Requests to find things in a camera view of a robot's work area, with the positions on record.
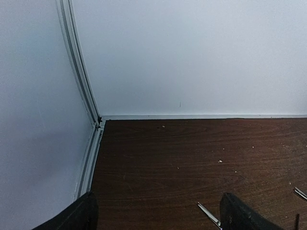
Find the silver thinning scissors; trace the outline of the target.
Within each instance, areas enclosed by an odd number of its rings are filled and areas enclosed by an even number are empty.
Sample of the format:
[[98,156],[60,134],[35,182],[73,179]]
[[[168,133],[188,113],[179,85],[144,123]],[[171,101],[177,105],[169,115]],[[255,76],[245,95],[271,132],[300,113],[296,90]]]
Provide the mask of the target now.
[[294,192],[298,194],[300,197],[302,197],[303,199],[307,200],[307,195],[303,191],[298,189],[297,187],[295,187]]

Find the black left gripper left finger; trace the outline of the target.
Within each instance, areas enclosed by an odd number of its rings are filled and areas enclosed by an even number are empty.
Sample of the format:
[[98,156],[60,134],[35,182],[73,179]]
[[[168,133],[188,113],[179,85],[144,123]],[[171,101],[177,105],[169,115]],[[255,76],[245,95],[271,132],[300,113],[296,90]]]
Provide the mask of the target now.
[[99,207],[93,192],[87,192],[54,218],[33,230],[95,230]]

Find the silver plain hair scissors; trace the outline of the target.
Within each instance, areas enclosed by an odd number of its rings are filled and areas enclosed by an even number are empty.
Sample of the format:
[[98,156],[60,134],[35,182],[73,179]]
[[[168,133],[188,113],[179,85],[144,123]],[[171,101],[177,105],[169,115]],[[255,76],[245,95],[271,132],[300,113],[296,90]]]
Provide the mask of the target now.
[[203,204],[198,202],[197,205],[205,213],[205,215],[216,225],[218,229],[223,229],[220,220],[216,218]]

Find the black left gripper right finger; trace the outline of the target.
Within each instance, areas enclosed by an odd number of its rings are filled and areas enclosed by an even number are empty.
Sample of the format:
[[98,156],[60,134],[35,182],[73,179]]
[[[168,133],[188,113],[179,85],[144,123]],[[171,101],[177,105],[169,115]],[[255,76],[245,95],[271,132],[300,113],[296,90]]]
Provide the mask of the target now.
[[236,195],[224,193],[220,201],[221,227],[224,230],[281,230],[254,211]]

